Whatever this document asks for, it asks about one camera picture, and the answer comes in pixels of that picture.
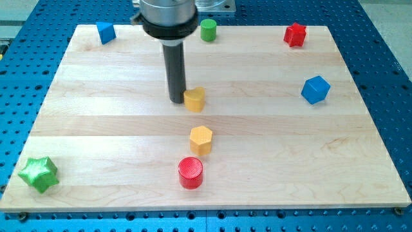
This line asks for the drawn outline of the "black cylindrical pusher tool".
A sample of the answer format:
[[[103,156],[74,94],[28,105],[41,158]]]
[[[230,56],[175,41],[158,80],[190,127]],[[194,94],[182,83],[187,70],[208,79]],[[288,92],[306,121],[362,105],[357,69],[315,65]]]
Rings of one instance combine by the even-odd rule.
[[[183,43],[162,47],[169,98],[173,103],[182,104],[184,102],[183,93],[186,90]]]

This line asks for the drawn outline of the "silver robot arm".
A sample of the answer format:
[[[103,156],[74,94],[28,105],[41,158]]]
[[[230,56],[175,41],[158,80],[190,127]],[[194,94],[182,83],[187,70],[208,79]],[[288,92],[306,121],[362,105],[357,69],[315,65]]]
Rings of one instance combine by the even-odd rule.
[[[194,0],[141,0],[131,23],[141,23],[147,35],[161,42],[169,98],[173,103],[183,103],[186,90],[183,41],[198,26]]]

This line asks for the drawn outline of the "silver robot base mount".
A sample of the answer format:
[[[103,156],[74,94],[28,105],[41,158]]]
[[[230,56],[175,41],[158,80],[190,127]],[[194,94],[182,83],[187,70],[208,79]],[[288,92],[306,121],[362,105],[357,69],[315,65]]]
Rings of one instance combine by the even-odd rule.
[[[235,0],[195,0],[194,2],[201,13],[234,14],[236,12]]]

